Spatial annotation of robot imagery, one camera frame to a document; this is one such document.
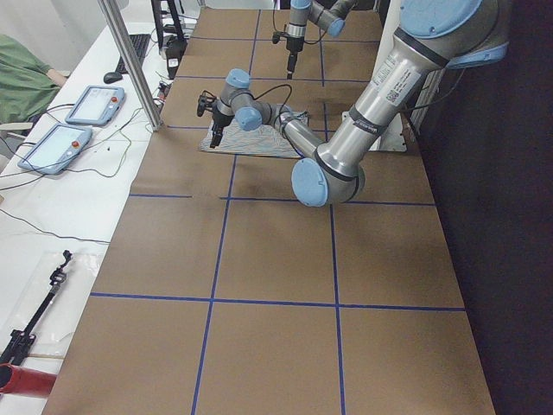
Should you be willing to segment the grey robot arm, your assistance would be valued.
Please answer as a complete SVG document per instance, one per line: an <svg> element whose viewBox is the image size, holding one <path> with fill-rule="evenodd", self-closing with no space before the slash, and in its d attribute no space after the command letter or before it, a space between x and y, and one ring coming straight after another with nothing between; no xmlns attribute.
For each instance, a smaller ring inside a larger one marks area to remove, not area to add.
<svg viewBox="0 0 553 415"><path fill-rule="evenodd" d="M197 114L211 112L211 147L237 122L244 131L270 125L300 152L292 170L296 198L309 207L351 200L365 184L360 163L431 72L492 64L509 44L510 1L403 1L393 48L350 108L338 130L322 142L285 104L257 102L250 76L235 68L220 96L203 92Z"/></svg>
<svg viewBox="0 0 553 415"><path fill-rule="evenodd" d="M282 39L286 41L286 49L289 51L286 76L288 80L293 78L296 70L298 55L303 51L307 43L305 35L308 23L313 23L322 31L319 41L325 34L337 37L345 26L347 15L358 4L357 1L337 1L330 9L327 9L317 1L291 1L289 21L283 30L277 30L273 24L271 41L278 44Z"/></svg>

